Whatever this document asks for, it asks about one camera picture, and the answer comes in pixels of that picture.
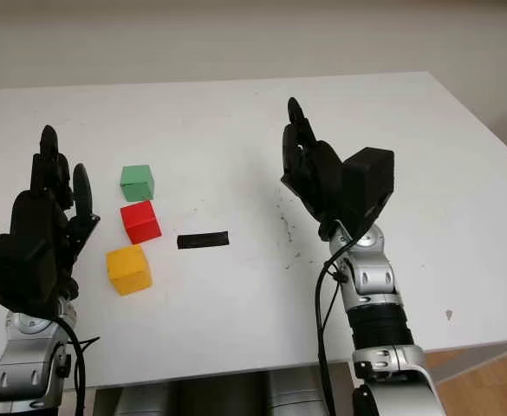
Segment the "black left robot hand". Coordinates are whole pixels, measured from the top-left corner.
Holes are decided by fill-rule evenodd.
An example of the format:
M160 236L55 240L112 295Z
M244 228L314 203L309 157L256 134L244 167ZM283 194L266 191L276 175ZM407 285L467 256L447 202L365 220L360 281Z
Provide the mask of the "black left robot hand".
M51 283L47 292L74 300L79 286L73 267L101 218L93 213L93 197L87 170L82 163L70 168L59 151L55 129L47 125L40 151L33 155L30 188L13 205L10 233L36 237L51 249L54 267L40 277Z

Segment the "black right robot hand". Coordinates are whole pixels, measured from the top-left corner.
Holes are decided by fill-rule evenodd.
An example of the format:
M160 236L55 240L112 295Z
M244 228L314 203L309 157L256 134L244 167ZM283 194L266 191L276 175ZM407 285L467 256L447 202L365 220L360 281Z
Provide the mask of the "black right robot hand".
M281 181L319 223L318 235L327 242L347 209L342 187L342 162L327 142L317 140L296 98L287 104L289 124L283 131Z

